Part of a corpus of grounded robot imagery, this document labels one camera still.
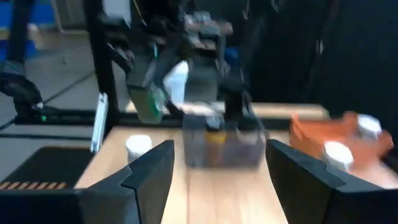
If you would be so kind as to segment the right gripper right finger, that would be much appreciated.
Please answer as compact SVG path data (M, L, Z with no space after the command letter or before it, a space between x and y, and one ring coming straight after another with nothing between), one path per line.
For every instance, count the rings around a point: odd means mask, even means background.
M384 189L276 139L266 161L289 224L398 224L398 189Z

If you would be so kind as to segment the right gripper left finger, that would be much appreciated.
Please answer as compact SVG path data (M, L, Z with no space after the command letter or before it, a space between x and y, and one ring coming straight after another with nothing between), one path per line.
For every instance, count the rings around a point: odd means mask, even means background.
M174 155L166 140L89 187L0 190L0 224L160 224Z

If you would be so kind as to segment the everything bagel jar white lid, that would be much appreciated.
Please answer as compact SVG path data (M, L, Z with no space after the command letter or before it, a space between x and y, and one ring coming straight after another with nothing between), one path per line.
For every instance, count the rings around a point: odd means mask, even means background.
M354 162L350 149L336 141L327 141L323 145L323 160L339 170L348 171Z

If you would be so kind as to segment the white lid spice jar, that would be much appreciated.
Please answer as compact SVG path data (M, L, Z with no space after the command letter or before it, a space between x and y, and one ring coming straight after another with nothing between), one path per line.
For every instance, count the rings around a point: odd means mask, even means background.
M135 134L126 140L125 146L127 161L132 162L152 149L152 139L145 134Z

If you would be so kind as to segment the orange plastic bin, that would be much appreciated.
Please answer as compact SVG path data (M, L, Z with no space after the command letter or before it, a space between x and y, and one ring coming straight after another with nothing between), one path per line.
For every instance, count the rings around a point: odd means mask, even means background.
M336 141L347 146L354 162L345 171L385 189L398 189L398 174L381 162L393 147L392 136L382 129L378 140L364 139L358 132L358 113L347 111L341 118L305 120L293 115L290 122L290 145L323 160L323 145Z

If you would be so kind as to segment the black lid spice jar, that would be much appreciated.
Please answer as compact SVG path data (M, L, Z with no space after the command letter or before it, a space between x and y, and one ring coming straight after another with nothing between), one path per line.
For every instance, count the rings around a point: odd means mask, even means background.
M263 130L257 121L241 120L236 126L233 159L238 166L255 167L264 153Z

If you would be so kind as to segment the grey translucent plastic bin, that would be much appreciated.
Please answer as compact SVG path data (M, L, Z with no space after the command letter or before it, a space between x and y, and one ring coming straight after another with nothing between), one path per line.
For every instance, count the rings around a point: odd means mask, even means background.
M269 132L255 117L243 120L257 121L263 130L264 153ZM236 126L240 120L226 121L222 116L188 114L183 119L183 146L185 163L197 168L255 168L238 166L233 159L233 144L236 142Z

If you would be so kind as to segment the black hazard striped floor mat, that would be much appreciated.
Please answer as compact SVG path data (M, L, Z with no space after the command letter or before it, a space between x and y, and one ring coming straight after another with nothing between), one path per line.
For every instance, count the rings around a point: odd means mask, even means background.
M0 190L72 189L93 156L83 147L42 147L0 181Z

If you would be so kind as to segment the black curtain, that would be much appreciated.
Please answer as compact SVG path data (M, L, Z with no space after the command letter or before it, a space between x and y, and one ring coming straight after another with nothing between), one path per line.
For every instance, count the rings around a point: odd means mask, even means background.
M252 0L250 12L266 23L254 101L398 119L398 0Z

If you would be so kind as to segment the black floor device green light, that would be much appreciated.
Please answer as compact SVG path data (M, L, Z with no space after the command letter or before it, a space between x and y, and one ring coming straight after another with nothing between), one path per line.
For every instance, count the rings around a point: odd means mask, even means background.
M13 99L17 115L31 117L42 113L44 104L40 91L25 76L0 72L0 91Z

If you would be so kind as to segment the blue storage rack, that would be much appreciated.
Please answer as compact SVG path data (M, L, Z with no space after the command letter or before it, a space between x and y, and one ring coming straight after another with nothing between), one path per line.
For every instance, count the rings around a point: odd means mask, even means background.
M54 25L55 18L50 0L37 0L30 16L32 25ZM0 60L6 58L9 26L12 19L12 0L0 0Z

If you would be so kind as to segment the white strip on frame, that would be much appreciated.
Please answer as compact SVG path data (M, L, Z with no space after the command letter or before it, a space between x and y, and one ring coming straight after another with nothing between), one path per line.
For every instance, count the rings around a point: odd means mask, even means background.
M108 113L108 96L106 93L99 93L98 104L95 113L93 133L91 137L90 151L97 153L103 142L106 117Z

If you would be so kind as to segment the black aluminium table frame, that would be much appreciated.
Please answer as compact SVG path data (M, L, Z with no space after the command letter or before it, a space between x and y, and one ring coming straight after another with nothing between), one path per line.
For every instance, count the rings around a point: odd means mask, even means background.
M104 13L100 0L83 0L86 25L90 36L91 49L95 65L95 72L99 90L108 96L108 114L106 117L105 131L109 132L115 125L150 127L150 128L182 128L183 119L178 119L170 114L168 109L163 109L163 117L158 124L146 124L139 120L138 113L122 113L118 109L116 86L112 65L118 64L127 76L139 74L148 67L150 53L142 47L143 39L135 38L140 33L140 24L130 24L124 19L110 17ZM268 25L265 19L264 32ZM291 120L288 118L261 118L251 111L251 99L243 108L243 117L257 118L266 129L288 130Z

